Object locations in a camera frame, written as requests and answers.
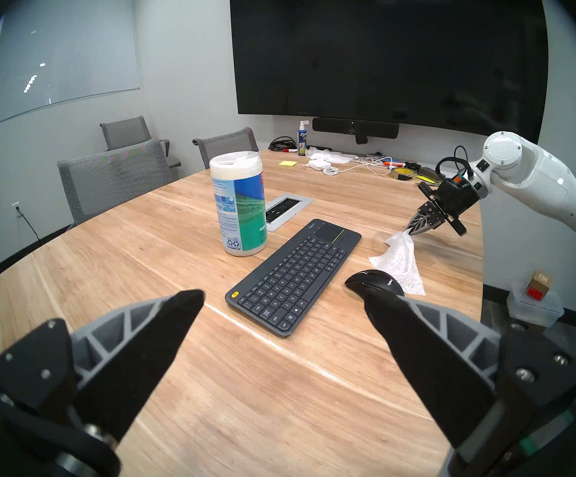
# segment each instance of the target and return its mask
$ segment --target office chair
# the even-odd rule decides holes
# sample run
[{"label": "office chair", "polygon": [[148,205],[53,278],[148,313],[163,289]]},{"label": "office chair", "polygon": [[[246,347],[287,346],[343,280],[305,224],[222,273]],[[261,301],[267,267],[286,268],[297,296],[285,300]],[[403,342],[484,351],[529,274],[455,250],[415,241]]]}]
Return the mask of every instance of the office chair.
[{"label": "office chair", "polygon": [[204,161],[204,167],[209,168],[209,162],[216,155],[224,153],[254,151],[259,152],[255,135],[250,128],[244,128],[228,135],[213,138],[194,138],[193,144],[200,148],[200,154]]},{"label": "office chair", "polygon": [[59,160],[57,165],[74,218],[70,228],[173,182],[158,140]]},{"label": "office chair", "polygon": [[[115,123],[101,123],[102,134],[105,135],[107,150],[129,147],[138,143],[151,140],[151,134],[142,116],[131,119],[123,119]],[[169,155],[169,140],[158,140],[165,144],[165,157],[169,168],[180,167],[182,163],[178,157]]]}]

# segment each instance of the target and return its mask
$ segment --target spray bottle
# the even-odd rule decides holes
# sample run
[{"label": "spray bottle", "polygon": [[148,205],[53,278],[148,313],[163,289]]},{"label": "spray bottle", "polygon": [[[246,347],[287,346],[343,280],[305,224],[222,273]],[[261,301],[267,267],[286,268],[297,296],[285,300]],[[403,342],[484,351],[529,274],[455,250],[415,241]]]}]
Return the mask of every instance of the spray bottle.
[{"label": "spray bottle", "polygon": [[306,127],[304,125],[309,125],[310,121],[302,121],[299,125],[299,131],[297,132],[297,154],[299,155],[306,155],[306,138],[308,132],[306,131]]}]

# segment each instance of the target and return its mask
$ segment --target black mouse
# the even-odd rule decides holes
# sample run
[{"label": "black mouse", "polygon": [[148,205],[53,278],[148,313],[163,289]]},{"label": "black mouse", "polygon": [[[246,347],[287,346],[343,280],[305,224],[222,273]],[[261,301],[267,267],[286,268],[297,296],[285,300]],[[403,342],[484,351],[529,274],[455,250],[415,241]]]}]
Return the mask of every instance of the black mouse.
[{"label": "black mouse", "polygon": [[405,295],[400,284],[394,280],[390,274],[382,272],[381,270],[363,270],[349,277],[348,280],[345,281],[345,285],[363,299],[365,291],[370,289],[388,291],[395,296]]}]

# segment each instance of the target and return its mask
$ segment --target wooden table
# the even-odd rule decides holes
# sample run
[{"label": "wooden table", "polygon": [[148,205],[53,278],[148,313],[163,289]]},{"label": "wooden table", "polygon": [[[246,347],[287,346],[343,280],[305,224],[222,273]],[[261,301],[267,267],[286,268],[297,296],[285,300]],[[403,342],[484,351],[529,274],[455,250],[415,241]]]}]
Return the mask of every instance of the wooden table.
[{"label": "wooden table", "polygon": [[[422,193],[365,168],[325,176],[295,154],[262,158],[267,200],[285,192],[315,200],[269,233],[260,253],[223,251],[211,177],[199,172],[79,225],[3,272],[0,352],[51,317],[74,330],[129,303],[203,289],[204,308],[118,448],[124,475],[436,475],[448,442],[343,285],[385,252]],[[224,294],[313,218],[363,239],[281,339],[230,310]],[[479,319],[479,206],[462,220],[462,238],[448,225],[415,237],[416,262],[425,300]]]}]

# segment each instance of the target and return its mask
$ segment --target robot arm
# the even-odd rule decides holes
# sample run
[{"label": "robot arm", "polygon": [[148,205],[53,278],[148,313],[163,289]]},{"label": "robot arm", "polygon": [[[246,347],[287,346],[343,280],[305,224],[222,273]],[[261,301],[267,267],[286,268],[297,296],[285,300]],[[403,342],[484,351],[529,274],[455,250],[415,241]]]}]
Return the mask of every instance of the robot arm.
[{"label": "robot arm", "polygon": [[487,138],[482,158],[466,172],[446,179],[436,191],[421,187],[430,201],[410,221],[410,234],[436,228],[445,220],[464,234],[458,215],[491,193],[492,185],[576,232],[576,178],[570,169],[519,135],[497,132]]}]

